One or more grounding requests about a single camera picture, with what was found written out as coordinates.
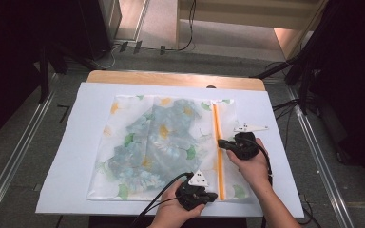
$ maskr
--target person's right hand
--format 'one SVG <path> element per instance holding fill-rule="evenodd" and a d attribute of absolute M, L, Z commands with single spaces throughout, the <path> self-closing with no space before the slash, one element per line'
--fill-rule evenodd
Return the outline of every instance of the person's right hand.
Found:
<path fill-rule="evenodd" d="M 259 138 L 256 138 L 256 141 L 258 145 L 265 149 L 262 141 Z M 230 150 L 227 150 L 227 156 L 229 157 L 230 161 L 239 168 L 241 174 L 252 188 L 260 184 L 270 185 L 268 182 L 268 165 L 265 156 L 261 151 L 257 156 L 250 160 L 240 160 Z"/>

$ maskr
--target floor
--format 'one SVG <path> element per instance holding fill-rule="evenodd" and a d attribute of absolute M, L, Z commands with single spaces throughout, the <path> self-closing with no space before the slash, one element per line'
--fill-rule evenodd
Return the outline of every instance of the floor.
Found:
<path fill-rule="evenodd" d="M 123 19 L 116 39 L 134 41 L 144 18 L 145 4 L 148 0 L 119 0 Z"/>
<path fill-rule="evenodd" d="M 205 43 L 202 37 L 206 36 L 201 31 L 206 28 L 199 29 L 194 26 L 194 29 L 196 30 L 193 40 L 196 44 L 195 49 L 167 52 L 164 55 L 153 49 L 141 49 L 139 53 L 135 54 L 133 47 L 128 47 L 123 52 L 114 49 L 112 54 L 108 53 L 103 59 L 97 61 L 97 64 L 106 67 L 107 70 L 144 70 L 249 77 L 262 73 L 275 61 L 282 61 L 277 54 L 279 50 L 276 49 L 277 41 L 273 36 L 255 38 L 255 41 L 248 44 L 248 49 L 252 48 L 254 51 L 249 51 L 247 54 L 244 51 L 236 56 L 234 55 L 236 50 L 233 50 L 236 48 L 236 42 L 227 43 L 229 38 L 225 38 L 224 41 L 220 40 L 222 36 L 220 38 L 212 36 L 214 39 L 210 43 L 211 45 L 202 49 L 201 44 Z M 223 51 L 224 46 L 233 47 L 231 48 L 233 51 Z M 61 106 L 72 106 L 80 83 L 86 80 L 89 73 L 83 66 L 71 60 L 68 60 L 68 66 L 67 75 L 58 75 L 58 82 L 51 84 L 54 94 L 48 104 L 47 113 L 33 135 L 26 154 L 22 158 L 23 161 L 17 168 L 0 203 L 0 228 L 55 227 L 59 221 L 59 227 L 88 227 L 88 216 L 66 215 L 60 220 L 60 215 L 34 213 L 39 198 L 38 186 L 44 183 L 66 130 L 68 114 L 61 122 L 65 114 L 65 110 Z M 284 75 L 279 72 L 264 80 L 271 105 L 282 104 L 292 99 L 283 78 Z M 36 89 L 1 129 L 0 174 L 38 107 L 38 100 L 39 89 Z M 314 217 L 322 227 L 365 227 L 365 169 L 360 166 L 346 166 L 338 162 L 334 145 L 323 121 L 312 113 L 307 115 L 307 120 L 313 127 L 323 157 L 336 181 L 336 187 L 347 205 L 353 226 L 343 226 L 338 222 L 335 207 L 333 207 L 327 187 L 322 181 L 299 116 L 297 113 L 293 113 L 293 115 L 280 118 L 277 123 L 282 141 L 287 140 L 286 153 L 299 194 L 310 203 Z M 260 218 L 248 218 L 247 225 L 248 227 L 260 227 Z M 317 227 L 314 222 L 303 226 Z"/>

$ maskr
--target wrist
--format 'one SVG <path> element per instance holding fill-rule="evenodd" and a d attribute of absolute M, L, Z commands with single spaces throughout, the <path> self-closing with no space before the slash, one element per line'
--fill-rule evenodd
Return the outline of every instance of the wrist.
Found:
<path fill-rule="evenodd" d="M 251 189 L 253 189 L 256 195 L 264 193 L 264 192 L 273 192 L 273 188 L 271 183 L 268 180 L 258 180 L 250 183 Z"/>

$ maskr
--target hand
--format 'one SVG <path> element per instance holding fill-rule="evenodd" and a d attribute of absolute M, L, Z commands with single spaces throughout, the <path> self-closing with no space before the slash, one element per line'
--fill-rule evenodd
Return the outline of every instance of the hand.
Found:
<path fill-rule="evenodd" d="M 261 139 L 256 138 L 256 141 L 258 145 L 265 149 Z M 241 174 L 252 188 L 259 184 L 265 184 L 266 182 L 270 185 L 268 182 L 268 165 L 265 156 L 261 151 L 257 156 L 250 160 L 240 160 L 230 150 L 227 150 L 227 156 L 230 161 L 239 168 Z"/>
<path fill-rule="evenodd" d="M 177 201 L 176 191 L 182 184 L 181 180 L 177 180 L 163 194 L 161 201 L 170 200 L 160 204 L 153 219 L 150 228 L 178 228 L 181 227 L 187 220 L 198 217 L 201 214 L 204 204 L 197 206 L 191 211 L 186 211 Z"/>

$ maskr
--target patterned fabric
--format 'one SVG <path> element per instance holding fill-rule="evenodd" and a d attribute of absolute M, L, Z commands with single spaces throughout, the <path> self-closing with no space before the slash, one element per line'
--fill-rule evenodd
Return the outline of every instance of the patterned fabric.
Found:
<path fill-rule="evenodd" d="M 215 105 L 219 123 L 214 118 Z M 198 169 L 208 179 L 208 192 L 225 191 L 227 199 L 248 197 L 248 184 L 237 168 L 229 166 L 230 161 L 224 162 L 223 170 L 218 168 L 215 125 L 231 140 L 236 119 L 233 100 L 115 97 L 87 198 L 152 200 L 176 176 Z M 220 175 L 234 177 L 225 178 L 229 181 L 220 189 Z"/>

